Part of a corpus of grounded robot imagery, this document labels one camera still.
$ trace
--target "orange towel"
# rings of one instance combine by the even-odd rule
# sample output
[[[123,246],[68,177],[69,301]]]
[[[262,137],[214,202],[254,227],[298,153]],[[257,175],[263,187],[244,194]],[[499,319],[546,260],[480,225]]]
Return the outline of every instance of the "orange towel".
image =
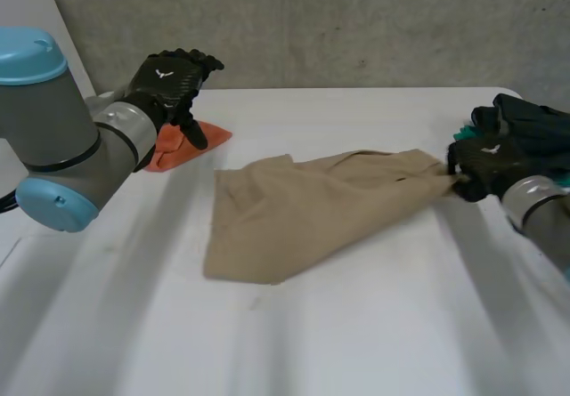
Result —
[[[150,172],[164,172],[186,163],[197,156],[214,149],[232,138],[232,133],[206,122],[199,122],[199,127],[208,139],[208,148],[198,150],[193,147],[177,126],[164,125],[157,139],[157,149],[151,163],[145,167]]]

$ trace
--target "folded cloth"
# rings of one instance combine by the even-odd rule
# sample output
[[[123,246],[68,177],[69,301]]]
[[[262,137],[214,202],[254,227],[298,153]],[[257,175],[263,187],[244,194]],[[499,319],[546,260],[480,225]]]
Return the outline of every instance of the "folded cloth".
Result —
[[[452,177],[420,150],[291,156],[218,171],[208,278],[277,284],[446,194]]]
[[[156,151],[145,169],[151,172],[167,171],[214,149],[232,138],[232,133],[221,127],[206,122],[198,123],[208,140],[208,147],[205,150],[198,150],[192,146],[178,126],[164,125],[160,129]]]

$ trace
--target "gray wall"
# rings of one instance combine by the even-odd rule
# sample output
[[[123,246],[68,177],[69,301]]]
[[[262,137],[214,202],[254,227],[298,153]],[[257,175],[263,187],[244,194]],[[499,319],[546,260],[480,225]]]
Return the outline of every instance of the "gray wall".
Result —
[[[570,0],[56,0],[98,91],[197,47],[208,87],[489,86],[570,110]]]

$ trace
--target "teal object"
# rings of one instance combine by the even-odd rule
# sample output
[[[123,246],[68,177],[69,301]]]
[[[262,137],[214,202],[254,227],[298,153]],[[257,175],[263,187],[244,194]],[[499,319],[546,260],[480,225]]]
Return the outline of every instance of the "teal object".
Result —
[[[453,139],[455,141],[460,141],[475,138],[477,136],[483,136],[483,133],[474,126],[465,125],[459,132],[453,135]],[[570,174],[557,178],[554,182],[565,189],[570,188]]]
[[[50,229],[75,233],[97,218],[99,209],[86,197],[55,182],[26,178],[16,201],[32,219]]]
[[[469,138],[475,138],[481,135],[483,135],[483,133],[476,127],[465,125],[453,136],[453,139],[455,141],[468,140]]]
[[[33,85],[56,78],[66,69],[65,56],[47,32],[0,27],[0,85]]]

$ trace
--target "table surface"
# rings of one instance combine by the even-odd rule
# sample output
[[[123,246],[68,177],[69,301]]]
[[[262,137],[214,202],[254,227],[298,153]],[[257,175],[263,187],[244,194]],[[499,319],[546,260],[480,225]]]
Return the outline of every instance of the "table surface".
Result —
[[[444,158],[500,88],[204,91],[233,131],[130,177],[84,232],[0,215],[0,393],[567,393],[570,289],[493,199],[437,201],[278,286],[206,280],[214,170],[289,153]]]

